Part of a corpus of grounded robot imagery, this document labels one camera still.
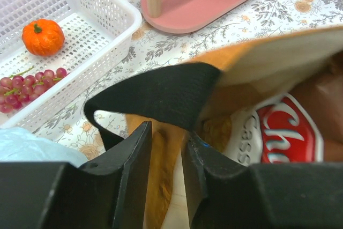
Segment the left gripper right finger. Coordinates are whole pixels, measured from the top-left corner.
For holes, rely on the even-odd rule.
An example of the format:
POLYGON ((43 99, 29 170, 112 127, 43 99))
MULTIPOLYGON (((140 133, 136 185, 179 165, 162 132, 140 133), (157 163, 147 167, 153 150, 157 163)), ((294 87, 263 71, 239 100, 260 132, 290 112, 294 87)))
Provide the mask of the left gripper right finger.
POLYGON ((191 134, 182 151, 191 228, 342 228, 342 164, 242 166, 191 134))

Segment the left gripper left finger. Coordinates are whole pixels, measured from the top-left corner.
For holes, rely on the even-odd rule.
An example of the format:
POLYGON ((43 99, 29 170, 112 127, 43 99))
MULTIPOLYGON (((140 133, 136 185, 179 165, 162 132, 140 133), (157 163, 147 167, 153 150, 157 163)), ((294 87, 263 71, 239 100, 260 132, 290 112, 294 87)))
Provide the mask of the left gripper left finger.
POLYGON ((152 124, 74 167, 1 163, 1 228, 142 228, 152 124))

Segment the red snack chip packet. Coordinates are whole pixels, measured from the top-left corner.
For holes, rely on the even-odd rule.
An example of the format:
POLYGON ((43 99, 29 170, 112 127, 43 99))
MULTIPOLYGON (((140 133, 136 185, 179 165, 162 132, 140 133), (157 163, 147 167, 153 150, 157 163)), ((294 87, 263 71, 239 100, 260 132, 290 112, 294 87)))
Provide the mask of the red snack chip packet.
POLYGON ((243 165, 342 161, 342 53, 289 92, 205 120, 201 139, 243 165))

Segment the yellow canvas tote bag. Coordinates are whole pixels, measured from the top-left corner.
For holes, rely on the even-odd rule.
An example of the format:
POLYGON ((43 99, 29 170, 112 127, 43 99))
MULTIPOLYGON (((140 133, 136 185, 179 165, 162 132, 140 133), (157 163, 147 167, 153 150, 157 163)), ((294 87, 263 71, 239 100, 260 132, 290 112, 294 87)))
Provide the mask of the yellow canvas tote bag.
POLYGON ((130 132, 151 121, 144 226, 179 228, 170 204, 174 188, 185 186, 182 151, 190 135, 201 139, 205 120, 289 92, 336 53, 342 53, 340 26, 222 47, 123 80, 89 99, 84 114, 94 123, 99 110, 122 113, 130 132))

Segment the blue plastic grocery bag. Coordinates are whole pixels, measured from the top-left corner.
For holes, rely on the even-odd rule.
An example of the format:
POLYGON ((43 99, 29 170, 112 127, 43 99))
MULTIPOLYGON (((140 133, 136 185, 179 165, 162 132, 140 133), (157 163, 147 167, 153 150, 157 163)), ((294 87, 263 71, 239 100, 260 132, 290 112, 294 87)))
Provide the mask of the blue plastic grocery bag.
POLYGON ((1 129, 1 162, 69 162, 79 167, 88 162, 86 156, 64 145, 38 137, 14 127, 1 129))

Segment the red grape bunch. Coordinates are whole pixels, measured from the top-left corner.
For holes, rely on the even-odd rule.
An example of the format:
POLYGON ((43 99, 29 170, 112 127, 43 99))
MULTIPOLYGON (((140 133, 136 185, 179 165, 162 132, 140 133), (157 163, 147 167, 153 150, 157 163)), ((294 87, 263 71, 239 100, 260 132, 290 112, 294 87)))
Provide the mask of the red grape bunch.
POLYGON ((58 68, 29 74, 33 68, 1 78, 1 113, 10 114, 30 104, 48 89, 68 75, 67 70, 58 68))

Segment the small orange toy pumpkin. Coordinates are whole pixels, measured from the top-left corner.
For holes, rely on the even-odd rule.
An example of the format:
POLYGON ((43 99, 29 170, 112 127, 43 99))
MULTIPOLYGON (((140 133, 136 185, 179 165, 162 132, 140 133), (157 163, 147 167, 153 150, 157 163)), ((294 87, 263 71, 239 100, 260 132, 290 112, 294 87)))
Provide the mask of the small orange toy pumpkin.
POLYGON ((31 54, 42 57, 56 55, 65 41, 64 33, 58 23, 43 18, 26 25, 21 38, 31 54))

